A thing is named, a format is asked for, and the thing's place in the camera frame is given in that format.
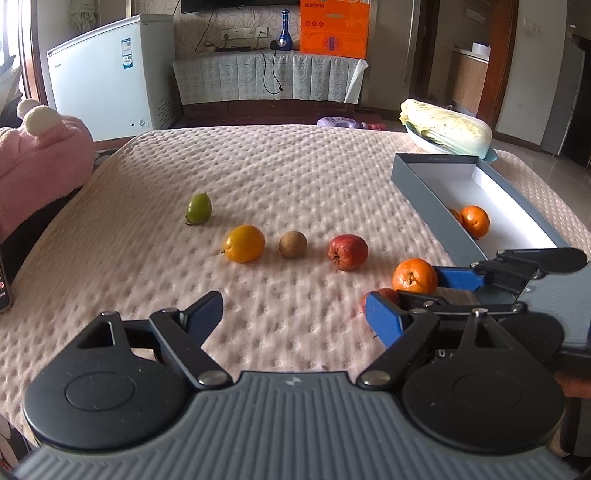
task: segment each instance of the red apple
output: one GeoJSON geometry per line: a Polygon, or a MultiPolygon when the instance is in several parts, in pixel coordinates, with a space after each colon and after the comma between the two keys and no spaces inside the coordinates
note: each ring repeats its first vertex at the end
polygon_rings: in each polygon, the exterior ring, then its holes
{"type": "Polygon", "coordinates": [[[339,235],[330,242],[329,258],[336,268],[344,272],[359,268],[368,259],[368,255],[368,244],[360,236],[339,235]]]}
{"type": "Polygon", "coordinates": [[[365,302],[368,299],[368,295],[372,292],[379,293],[380,295],[386,297],[392,303],[395,303],[396,305],[400,305],[400,297],[398,296],[398,293],[396,293],[396,290],[394,290],[392,288],[378,288],[377,290],[369,291],[365,295],[363,295],[363,298],[361,300],[361,311],[363,312],[364,315],[365,315],[365,302]]]}

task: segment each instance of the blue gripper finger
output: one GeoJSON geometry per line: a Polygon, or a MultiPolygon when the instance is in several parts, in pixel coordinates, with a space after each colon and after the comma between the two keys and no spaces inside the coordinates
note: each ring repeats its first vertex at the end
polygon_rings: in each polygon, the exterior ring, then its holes
{"type": "Polygon", "coordinates": [[[486,282],[484,277],[477,275],[471,268],[434,267],[439,279],[439,287],[455,288],[456,290],[476,291],[486,282]]]}
{"type": "Polygon", "coordinates": [[[202,346],[223,316],[223,297],[218,291],[211,291],[185,310],[187,324],[185,331],[197,344],[202,346]]]}
{"type": "Polygon", "coordinates": [[[407,317],[408,312],[379,293],[372,292],[365,300],[365,319],[386,348],[400,338],[407,317]]]}

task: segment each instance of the bowl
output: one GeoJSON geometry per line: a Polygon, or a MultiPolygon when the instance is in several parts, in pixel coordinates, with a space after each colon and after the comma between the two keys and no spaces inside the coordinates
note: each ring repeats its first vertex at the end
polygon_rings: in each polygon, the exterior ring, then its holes
{"type": "MultiPolygon", "coordinates": [[[[437,145],[426,138],[423,138],[414,128],[414,125],[410,122],[406,122],[404,124],[404,128],[406,128],[408,132],[408,136],[410,139],[415,143],[416,146],[422,148],[425,152],[433,154],[433,155],[456,155],[454,152],[450,152],[446,148],[442,147],[441,145],[437,145]]],[[[488,148],[488,152],[486,156],[482,159],[487,163],[493,163],[499,159],[499,155],[496,154],[496,151],[492,148],[488,148]]]]}

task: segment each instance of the pink plush toy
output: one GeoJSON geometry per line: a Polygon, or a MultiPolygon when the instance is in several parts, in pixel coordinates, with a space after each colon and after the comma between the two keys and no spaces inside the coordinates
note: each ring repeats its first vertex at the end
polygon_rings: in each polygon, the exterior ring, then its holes
{"type": "Polygon", "coordinates": [[[0,128],[0,243],[37,210],[83,186],[95,162],[81,120],[30,99],[17,113],[20,128],[0,128]]]}

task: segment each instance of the open box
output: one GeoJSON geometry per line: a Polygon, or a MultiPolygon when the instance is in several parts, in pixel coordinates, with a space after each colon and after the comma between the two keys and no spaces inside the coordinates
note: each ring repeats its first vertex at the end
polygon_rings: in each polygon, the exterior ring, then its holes
{"type": "Polygon", "coordinates": [[[397,154],[392,181],[458,267],[493,259],[500,249],[569,247],[513,185],[477,157],[397,154]],[[490,231],[474,240],[448,208],[478,205],[490,231]]]}

